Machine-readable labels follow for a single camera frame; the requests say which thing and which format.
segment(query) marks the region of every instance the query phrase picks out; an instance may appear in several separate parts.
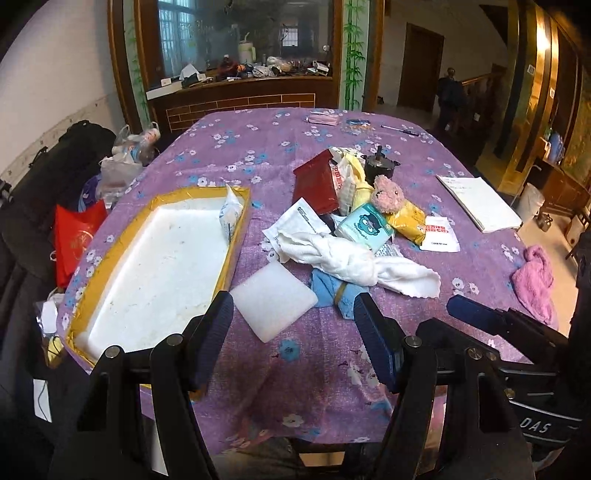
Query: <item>wall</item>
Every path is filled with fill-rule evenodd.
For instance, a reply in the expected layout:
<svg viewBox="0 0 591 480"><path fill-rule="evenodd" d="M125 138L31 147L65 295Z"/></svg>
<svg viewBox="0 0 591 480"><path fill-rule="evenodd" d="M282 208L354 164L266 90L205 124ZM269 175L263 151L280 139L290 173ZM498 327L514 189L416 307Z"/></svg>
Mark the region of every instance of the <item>wall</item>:
<svg viewBox="0 0 591 480"><path fill-rule="evenodd" d="M87 118L123 124L104 0L49 0L0 63L0 176L17 181L42 146Z"/></svg>
<svg viewBox="0 0 591 480"><path fill-rule="evenodd" d="M493 63L507 65L507 47L479 3L506 5L506 0L392 0L392 14L384 18L379 95L390 105L398 103L407 23L443 35L441 75L449 67L456 79L488 73ZM434 113L439 107L435 102Z"/></svg>

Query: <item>table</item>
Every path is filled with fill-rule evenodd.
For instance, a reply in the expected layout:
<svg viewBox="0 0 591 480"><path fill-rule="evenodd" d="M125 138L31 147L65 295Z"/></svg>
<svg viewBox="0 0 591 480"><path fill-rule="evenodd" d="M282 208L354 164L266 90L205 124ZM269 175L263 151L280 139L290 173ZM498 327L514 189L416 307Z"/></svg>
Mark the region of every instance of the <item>table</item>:
<svg viewBox="0 0 591 480"><path fill-rule="evenodd" d="M523 243L514 231L482 234L436 175L469 173L436 139L420 127L388 116L337 111L342 119L363 118L376 128L355 136L340 127L313 127L309 109L253 109L210 114L180 136L129 187L95 235L79 265L59 313L64 335L83 289L109 246L156 194L186 186L234 185L252 189L252 219L233 279L237 285L269 261L262 230L291 206L293 170L331 145L371 153L375 145L398 160L394 180L405 196L435 215L447 216L462 251L423 252L402 237L402 253L441 275L439 299L411 299L371 289L382 312L397 319L407 334L431 317L499 349L503 359L521 354L499 337L452 319L445 305L462 294L490 307L525 311L510 275L524 263ZM411 137L380 128L389 125L421 134ZM286 264L309 283L311 267ZM154 415L149 391L142 409ZM444 400L438 403L439 412ZM311 309L267 344L236 312L217 361L207 395L194 404L211 454L253 445L273 435L317 443L380 442L388 425L392 397L378 382L355 324L333 307Z"/></svg>

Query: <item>notebook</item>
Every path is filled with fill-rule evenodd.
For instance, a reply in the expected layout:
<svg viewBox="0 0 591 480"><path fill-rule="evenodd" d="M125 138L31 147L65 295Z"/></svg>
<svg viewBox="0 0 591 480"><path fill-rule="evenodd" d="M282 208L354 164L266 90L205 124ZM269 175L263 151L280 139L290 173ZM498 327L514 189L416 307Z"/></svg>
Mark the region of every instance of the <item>notebook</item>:
<svg viewBox="0 0 591 480"><path fill-rule="evenodd" d="M521 218L482 178L437 176L483 233L519 228Z"/></svg>

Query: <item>white foam sheet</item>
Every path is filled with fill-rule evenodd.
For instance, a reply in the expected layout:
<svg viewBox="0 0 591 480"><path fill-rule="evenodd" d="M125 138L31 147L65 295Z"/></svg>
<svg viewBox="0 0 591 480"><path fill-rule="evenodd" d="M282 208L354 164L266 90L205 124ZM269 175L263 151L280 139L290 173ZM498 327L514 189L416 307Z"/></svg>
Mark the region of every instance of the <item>white foam sheet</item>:
<svg viewBox="0 0 591 480"><path fill-rule="evenodd" d="M126 352L152 348L205 313L228 253L219 221L224 201L189 199L153 211L76 345L95 359L111 345Z"/></svg>

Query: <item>doorway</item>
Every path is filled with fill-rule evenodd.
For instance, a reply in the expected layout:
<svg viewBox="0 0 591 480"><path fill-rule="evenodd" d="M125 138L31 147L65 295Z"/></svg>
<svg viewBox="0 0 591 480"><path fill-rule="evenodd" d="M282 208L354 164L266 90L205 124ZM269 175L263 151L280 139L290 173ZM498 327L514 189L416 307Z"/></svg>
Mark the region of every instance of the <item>doorway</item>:
<svg viewBox="0 0 591 480"><path fill-rule="evenodd" d="M445 37L407 23L398 106L433 111Z"/></svg>

